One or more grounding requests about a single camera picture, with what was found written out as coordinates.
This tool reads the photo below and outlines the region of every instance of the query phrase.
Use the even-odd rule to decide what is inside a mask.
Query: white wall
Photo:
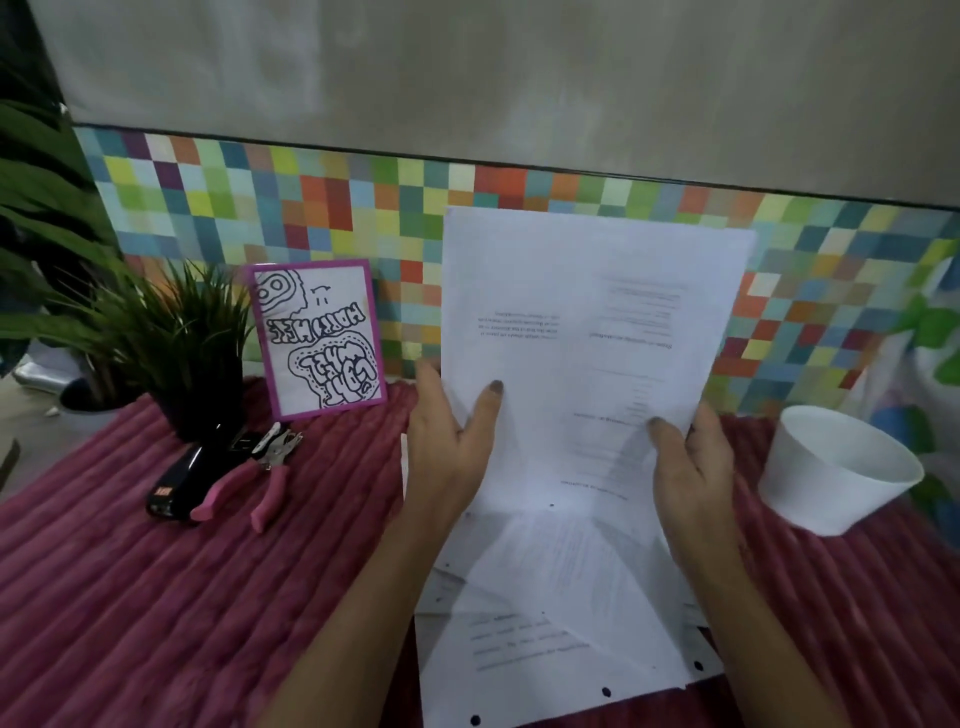
[[[31,0],[79,122],[960,206],[956,0]]]

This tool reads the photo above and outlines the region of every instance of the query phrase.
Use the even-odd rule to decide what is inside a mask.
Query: pink blanket
[[[290,459],[289,500],[256,536],[262,482],[214,521],[151,520],[147,489],[183,452],[151,401],[0,506],[0,725],[251,724],[399,506],[398,434],[416,399],[318,418]],[[269,413],[263,382],[252,424]],[[746,484],[771,424],[728,419]],[[758,581],[857,726],[960,725],[960,562],[893,504],[843,538],[792,529],[741,485]],[[420,723],[412,633],[384,725]],[[724,678],[554,726],[735,725]]]

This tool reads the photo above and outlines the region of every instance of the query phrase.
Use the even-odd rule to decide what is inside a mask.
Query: pink handle
[[[206,492],[204,502],[190,511],[192,521],[209,521],[217,512],[217,507],[224,500],[236,493],[242,485],[249,483],[260,472],[260,463],[256,460],[246,460],[229,473],[220,478]]]
[[[287,473],[290,468],[286,465],[274,465],[270,468],[270,482],[267,483],[267,493],[260,504],[250,514],[250,523],[253,530],[263,533],[283,508],[283,501],[287,496]]]

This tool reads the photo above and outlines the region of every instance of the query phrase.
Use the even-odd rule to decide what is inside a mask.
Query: pliers
[[[270,471],[267,492],[250,513],[253,530],[263,533],[283,508],[286,498],[287,474],[289,466],[283,464],[284,458],[300,444],[302,432],[286,429],[286,425],[274,423],[270,431],[256,444],[249,460],[231,470],[215,482],[207,491],[204,502],[190,511],[191,521],[209,521],[216,515],[220,504],[229,500],[241,486],[254,480],[261,471]]]

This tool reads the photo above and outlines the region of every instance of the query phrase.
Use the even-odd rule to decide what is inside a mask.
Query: framed drawing
[[[387,399],[367,260],[258,264],[250,283],[275,419]]]

